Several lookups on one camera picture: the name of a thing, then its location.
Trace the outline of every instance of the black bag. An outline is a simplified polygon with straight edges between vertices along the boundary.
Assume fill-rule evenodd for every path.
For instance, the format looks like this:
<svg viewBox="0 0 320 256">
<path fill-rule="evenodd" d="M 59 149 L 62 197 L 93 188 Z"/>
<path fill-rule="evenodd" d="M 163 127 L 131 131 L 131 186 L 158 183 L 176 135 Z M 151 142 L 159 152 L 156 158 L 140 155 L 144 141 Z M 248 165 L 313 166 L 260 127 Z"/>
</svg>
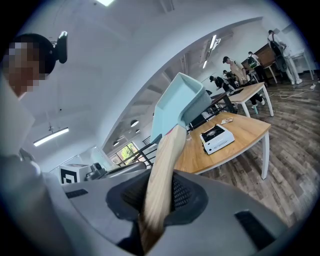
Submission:
<svg viewBox="0 0 320 256">
<path fill-rule="evenodd" d="M 270 47 L 276 57 L 282 56 L 282 47 L 275 41 L 274 34 L 272 34 L 272 41 L 270 41 Z"/>
<path fill-rule="evenodd" d="M 249 67 L 252 68 L 252 69 L 254 69 L 256 66 L 258 66 L 258 63 L 256 62 L 256 60 L 255 60 L 253 57 L 251 57 L 251 56 L 249 56 L 249 57 L 246 59 L 246 61 L 248 62 Z"/>
<path fill-rule="evenodd" d="M 281 72 L 286 72 L 287 71 L 287 63 L 285 58 L 282 55 L 276 56 L 275 57 L 275 62 L 278 65 L 279 69 Z"/>
</svg>

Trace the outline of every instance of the gray panel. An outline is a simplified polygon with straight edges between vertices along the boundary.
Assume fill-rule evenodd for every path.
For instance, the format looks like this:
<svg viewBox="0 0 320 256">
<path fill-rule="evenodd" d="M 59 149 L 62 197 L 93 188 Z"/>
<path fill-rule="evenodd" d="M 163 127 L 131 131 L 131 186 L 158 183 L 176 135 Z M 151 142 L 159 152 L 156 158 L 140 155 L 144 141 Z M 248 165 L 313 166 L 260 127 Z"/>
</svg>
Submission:
<svg viewBox="0 0 320 256">
<path fill-rule="evenodd" d="M 117 244 L 122 239 L 129 237 L 132 223 L 127 220 L 118 219 L 109 209 L 106 197 L 109 189 L 115 185 L 130 179 L 140 172 L 131 172 L 112 178 L 73 183 L 64 185 L 65 192 L 78 189 L 85 189 L 87 194 L 71 198 L 70 201 L 78 212 L 89 222 L 98 232 L 107 237 L 111 242 Z"/>
<path fill-rule="evenodd" d="M 68 184 L 62 188 L 65 192 L 87 190 L 88 194 L 74 197 L 69 202 L 81 215 L 82 221 L 94 227 L 91 233 L 96 230 L 108 242 L 117 243 L 129 236 L 132 226 L 128 221 L 116 218 L 106 204 L 106 195 L 111 187 L 144 171 Z M 177 172 L 205 189 L 209 197 L 208 205 L 192 223 L 167 227 L 148 255 L 253 255 L 258 250 L 234 216 L 244 210 L 250 210 L 275 238 L 287 230 L 286 225 L 273 212 L 239 189 L 198 175 Z"/>
<path fill-rule="evenodd" d="M 56 214 L 68 234 L 77 256 L 132 255 L 114 245 L 92 228 L 71 204 L 54 174 L 44 173 L 44 177 Z"/>
</svg>

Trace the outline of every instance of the wooden stick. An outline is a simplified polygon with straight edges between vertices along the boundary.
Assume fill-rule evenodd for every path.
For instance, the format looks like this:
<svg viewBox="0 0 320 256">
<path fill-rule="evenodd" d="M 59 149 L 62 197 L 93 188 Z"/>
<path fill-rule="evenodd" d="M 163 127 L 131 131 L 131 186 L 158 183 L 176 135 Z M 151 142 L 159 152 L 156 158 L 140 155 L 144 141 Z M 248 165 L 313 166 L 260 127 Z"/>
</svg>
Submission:
<svg viewBox="0 0 320 256">
<path fill-rule="evenodd" d="M 171 208 L 173 170 L 184 149 L 186 138 L 186 128 L 177 124 L 159 142 L 146 190 L 142 216 L 139 219 L 141 242 L 145 253 L 163 233 L 164 220 Z"/>
</svg>

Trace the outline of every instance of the black slot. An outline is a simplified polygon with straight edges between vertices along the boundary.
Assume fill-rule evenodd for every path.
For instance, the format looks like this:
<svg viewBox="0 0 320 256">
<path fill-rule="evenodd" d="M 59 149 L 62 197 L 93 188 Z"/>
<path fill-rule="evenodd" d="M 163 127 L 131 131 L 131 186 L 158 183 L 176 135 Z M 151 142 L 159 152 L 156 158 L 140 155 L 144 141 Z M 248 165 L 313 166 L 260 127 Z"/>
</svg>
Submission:
<svg viewBox="0 0 320 256">
<path fill-rule="evenodd" d="M 78 189 L 78 190 L 66 192 L 65 194 L 66 194 L 66 197 L 70 199 L 70 198 L 76 198 L 76 197 L 88 194 L 88 191 L 86 191 L 85 189 Z"/>
<path fill-rule="evenodd" d="M 265 227 L 250 211 L 240 211 L 235 214 L 235 217 L 258 250 L 262 250 L 275 241 L 275 238 L 265 229 Z"/>
</svg>

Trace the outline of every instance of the black pad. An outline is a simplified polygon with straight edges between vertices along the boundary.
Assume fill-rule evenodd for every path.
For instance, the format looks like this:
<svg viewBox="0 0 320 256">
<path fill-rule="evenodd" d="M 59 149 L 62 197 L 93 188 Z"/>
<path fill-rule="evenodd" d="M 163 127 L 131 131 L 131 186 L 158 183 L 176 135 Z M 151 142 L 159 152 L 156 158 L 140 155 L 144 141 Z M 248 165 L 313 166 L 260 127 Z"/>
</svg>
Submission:
<svg viewBox="0 0 320 256">
<path fill-rule="evenodd" d="M 141 213 L 151 171 L 133 177 L 109 190 L 106 203 L 122 220 L 137 222 Z M 164 226 L 183 225 L 194 221 L 206 208 L 208 195 L 197 183 L 177 173 L 172 176 L 171 210 Z"/>
</svg>

